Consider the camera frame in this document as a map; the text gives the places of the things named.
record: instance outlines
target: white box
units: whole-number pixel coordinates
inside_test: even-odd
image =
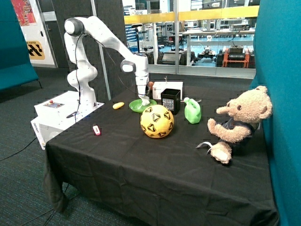
[[[161,93],[165,89],[178,89],[181,91],[181,100],[183,100],[183,82],[182,81],[156,81],[152,87],[152,98],[161,99]]]
[[[68,115],[77,111],[79,105],[78,99],[78,92],[67,91],[51,100],[34,106],[38,117],[33,119],[31,124],[43,150],[47,141],[74,125],[75,119],[76,121],[80,121],[104,105],[97,102],[97,105],[93,108],[80,108],[75,116],[67,118]]]

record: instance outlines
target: door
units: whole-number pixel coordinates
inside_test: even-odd
[[[23,35],[31,64],[37,67],[57,67],[45,22],[36,0],[11,0]]]

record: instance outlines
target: teal panel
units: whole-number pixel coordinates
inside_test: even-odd
[[[22,85],[38,76],[30,63],[0,69],[0,90]]]
[[[273,116],[263,123],[281,225],[301,222],[300,1],[261,1],[254,50],[256,77],[266,85]]]
[[[1,1],[0,90],[39,79],[10,0]]]

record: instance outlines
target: tag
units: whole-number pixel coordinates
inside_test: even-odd
[[[93,125],[93,131],[97,136],[102,134],[101,129],[99,129],[97,125]]]
[[[200,148],[202,145],[209,145],[210,146],[209,150],[207,151],[207,154],[211,151],[211,149],[213,147],[211,143],[203,142],[203,143],[200,143],[198,146],[196,146],[196,148]]]

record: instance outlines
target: yellow soccer ball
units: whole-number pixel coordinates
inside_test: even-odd
[[[174,116],[162,105],[147,107],[140,118],[143,132],[151,138],[166,137],[174,127]]]

